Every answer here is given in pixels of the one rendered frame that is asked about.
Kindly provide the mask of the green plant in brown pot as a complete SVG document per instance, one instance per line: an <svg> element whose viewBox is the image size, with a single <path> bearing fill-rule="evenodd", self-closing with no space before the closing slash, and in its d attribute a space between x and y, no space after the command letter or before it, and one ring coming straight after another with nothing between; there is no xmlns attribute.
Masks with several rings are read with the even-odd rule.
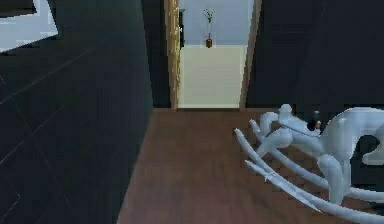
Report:
<svg viewBox="0 0 384 224"><path fill-rule="evenodd" d="M213 45L213 41L211 38L211 24L212 24L212 20L213 20L213 10L205 9L204 15L207 19L207 33L208 33L208 37L206 39L206 47L211 48Z"/></svg>

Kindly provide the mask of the light wooden room door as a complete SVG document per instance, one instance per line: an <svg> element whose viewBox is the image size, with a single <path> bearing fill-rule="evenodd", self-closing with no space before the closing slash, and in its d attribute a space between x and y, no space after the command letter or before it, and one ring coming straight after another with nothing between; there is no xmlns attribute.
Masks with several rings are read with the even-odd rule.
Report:
<svg viewBox="0 0 384 224"><path fill-rule="evenodd" d="M164 0L166 43L171 108L179 104L180 86L180 28L178 0Z"/></svg>

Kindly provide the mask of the pale blue rocking horse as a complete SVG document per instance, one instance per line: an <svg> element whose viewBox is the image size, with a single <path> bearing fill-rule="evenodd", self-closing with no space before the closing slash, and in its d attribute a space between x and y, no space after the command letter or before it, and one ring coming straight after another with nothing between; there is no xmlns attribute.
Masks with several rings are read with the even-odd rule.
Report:
<svg viewBox="0 0 384 224"><path fill-rule="evenodd" d="M379 145L362 156L366 165L384 165L384 110L372 107L352 107L334 116L325 126L310 125L292 113L292 107L282 105L276 112L265 112L259 121L251 120L252 131L260 142L253 148L241 130L235 129L237 141L248 155L245 161L255 173L285 191L301 203L322 213L327 212L356 224L384 224L384 216L344 207L346 197L374 203L384 203L384 192L365 190L351 185L351 159L363 136L373 136ZM294 146L316 159L321 171L312 173L280 152ZM326 200L306 192L282 177L263 157L272 155L295 174L326 189Z"/></svg>

